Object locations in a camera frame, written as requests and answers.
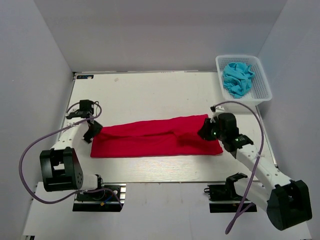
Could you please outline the red t-shirt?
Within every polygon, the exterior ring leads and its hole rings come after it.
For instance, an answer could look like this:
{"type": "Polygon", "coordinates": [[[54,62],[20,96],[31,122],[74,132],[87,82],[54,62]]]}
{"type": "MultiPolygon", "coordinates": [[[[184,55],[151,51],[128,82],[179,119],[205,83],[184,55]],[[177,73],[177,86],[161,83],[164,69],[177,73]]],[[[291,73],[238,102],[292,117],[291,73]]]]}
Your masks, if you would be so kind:
{"type": "Polygon", "coordinates": [[[216,156],[223,153],[217,140],[198,135],[208,115],[180,116],[103,127],[93,138],[92,158],[216,156]]]}

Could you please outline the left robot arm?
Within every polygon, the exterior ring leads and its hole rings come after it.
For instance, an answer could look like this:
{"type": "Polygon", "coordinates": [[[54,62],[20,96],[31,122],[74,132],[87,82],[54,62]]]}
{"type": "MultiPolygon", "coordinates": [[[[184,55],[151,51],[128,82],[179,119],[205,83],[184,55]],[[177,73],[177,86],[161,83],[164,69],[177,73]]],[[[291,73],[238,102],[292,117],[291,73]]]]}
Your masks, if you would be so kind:
{"type": "Polygon", "coordinates": [[[105,196],[106,187],[102,184],[101,176],[85,174],[77,156],[80,143],[90,144],[103,128],[93,119],[94,104],[88,99],[80,100],[79,108],[66,115],[68,129],[62,131],[51,149],[40,153],[42,180],[46,191],[83,190],[88,191],[96,200],[105,196]]]}

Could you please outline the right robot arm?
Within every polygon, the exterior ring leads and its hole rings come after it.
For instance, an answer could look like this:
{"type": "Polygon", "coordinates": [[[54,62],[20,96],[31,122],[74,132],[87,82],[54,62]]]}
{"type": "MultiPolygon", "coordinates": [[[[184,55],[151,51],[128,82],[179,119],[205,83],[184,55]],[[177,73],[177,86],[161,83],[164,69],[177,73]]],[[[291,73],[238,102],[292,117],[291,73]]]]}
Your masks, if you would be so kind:
{"type": "Polygon", "coordinates": [[[204,189],[213,202],[239,201],[236,214],[253,206],[264,210],[272,225],[283,231],[312,219],[309,188],[302,180],[293,180],[263,157],[253,141],[239,132],[232,113],[219,113],[205,118],[198,135],[206,140],[219,140],[224,149],[245,165],[259,183],[250,182],[244,173],[226,178],[222,185],[204,189]]]}

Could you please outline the blue table label sticker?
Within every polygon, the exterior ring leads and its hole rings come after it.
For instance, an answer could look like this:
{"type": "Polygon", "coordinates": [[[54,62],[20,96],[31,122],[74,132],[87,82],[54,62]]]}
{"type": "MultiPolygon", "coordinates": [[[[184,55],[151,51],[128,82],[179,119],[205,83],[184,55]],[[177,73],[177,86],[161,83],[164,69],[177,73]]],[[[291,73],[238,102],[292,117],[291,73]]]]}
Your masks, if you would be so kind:
{"type": "Polygon", "coordinates": [[[93,74],[89,74],[89,75],[77,75],[76,79],[77,80],[87,80],[87,79],[93,79],[94,75],[93,74]]]}

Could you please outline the blue t-shirt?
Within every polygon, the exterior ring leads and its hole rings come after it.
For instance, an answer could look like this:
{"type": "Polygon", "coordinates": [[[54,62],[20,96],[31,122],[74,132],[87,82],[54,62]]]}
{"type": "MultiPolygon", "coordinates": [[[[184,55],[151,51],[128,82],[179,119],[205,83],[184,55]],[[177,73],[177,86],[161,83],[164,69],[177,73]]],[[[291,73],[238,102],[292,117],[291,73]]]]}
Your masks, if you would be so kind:
{"type": "Polygon", "coordinates": [[[251,90],[255,75],[252,65],[243,62],[231,62],[225,66],[222,73],[223,87],[235,99],[240,99],[251,90]]]}

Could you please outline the white plastic basket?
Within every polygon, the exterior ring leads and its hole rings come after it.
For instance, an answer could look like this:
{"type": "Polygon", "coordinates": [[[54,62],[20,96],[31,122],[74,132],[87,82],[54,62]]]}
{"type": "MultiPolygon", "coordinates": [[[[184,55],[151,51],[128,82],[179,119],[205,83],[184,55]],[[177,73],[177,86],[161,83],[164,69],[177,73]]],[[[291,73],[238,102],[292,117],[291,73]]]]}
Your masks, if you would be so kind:
{"type": "Polygon", "coordinates": [[[237,101],[250,106],[257,106],[262,102],[267,102],[272,99],[272,92],[269,87],[267,77],[260,60],[256,56],[243,54],[218,55],[215,58],[215,63],[222,96],[225,100],[237,101]],[[255,76],[251,80],[251,89],[240,99],[234,98],[223,86],[223,71],[230,63],[244,63],[247,66],[251,66],[251,70],[255,73],[255,76]]]}

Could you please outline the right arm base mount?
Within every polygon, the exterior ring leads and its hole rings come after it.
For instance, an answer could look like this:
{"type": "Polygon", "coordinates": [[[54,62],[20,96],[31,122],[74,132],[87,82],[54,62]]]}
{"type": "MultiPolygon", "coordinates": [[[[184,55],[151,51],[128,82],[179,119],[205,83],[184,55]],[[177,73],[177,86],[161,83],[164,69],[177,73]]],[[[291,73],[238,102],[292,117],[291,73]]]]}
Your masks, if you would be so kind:
{"type": "Polygon", "coordinates": [[[232,196],[222,183],[210,184],[203,192],[208,195],[211,214],[236,213],[243,198],[237,194],[232,196]]]}

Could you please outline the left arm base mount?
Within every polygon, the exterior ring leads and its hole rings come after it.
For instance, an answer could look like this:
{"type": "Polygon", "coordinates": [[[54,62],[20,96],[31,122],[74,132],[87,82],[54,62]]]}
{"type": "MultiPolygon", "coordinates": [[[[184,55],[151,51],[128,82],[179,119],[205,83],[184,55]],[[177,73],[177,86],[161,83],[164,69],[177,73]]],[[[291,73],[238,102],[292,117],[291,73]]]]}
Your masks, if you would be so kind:
{"type": "Polygon", "coordinates": [[[125,204],[126,184],[112,183],[103,184],[102,188],[112,190],[103,190],[95,193],[77,194],[73,201],[73,212],[120,212],[125,204]]]}

